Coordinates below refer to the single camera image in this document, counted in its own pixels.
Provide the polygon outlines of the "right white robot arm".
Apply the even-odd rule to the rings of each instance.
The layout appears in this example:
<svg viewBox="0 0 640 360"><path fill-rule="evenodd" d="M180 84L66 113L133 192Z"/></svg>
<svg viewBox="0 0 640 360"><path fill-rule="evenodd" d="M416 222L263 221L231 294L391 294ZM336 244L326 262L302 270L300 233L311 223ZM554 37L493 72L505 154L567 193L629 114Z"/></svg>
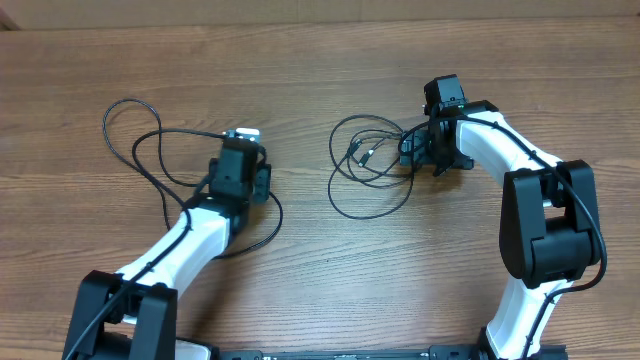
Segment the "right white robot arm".
<svg viewBox="0 0 640 360"><path fill-rule="evenodd" d="M424 87L426 122L403 133L402 164L480 164L501 186L499 250L508 272L498 310L473 345L432 346L446 359L565 359L541 335L557 301L597 285L607 269L592 168L563 161L516 132L487 100L467 99L456 75Z"/></svg>

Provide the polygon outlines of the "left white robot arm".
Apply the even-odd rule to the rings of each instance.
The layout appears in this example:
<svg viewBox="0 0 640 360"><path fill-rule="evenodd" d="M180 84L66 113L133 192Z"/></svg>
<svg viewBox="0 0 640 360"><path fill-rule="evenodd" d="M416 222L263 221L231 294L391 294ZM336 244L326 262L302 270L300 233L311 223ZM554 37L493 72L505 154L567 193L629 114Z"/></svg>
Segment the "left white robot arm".
<svg viewBox="0 0 640 360"><path fill-rule="evenodd" d="M218 358L217 348L178 337L177 304L244 228L250 205L267 201L270 175L259 134L245 128L229 132L176 224L136 261L83 279L64 358Z"/></svg>

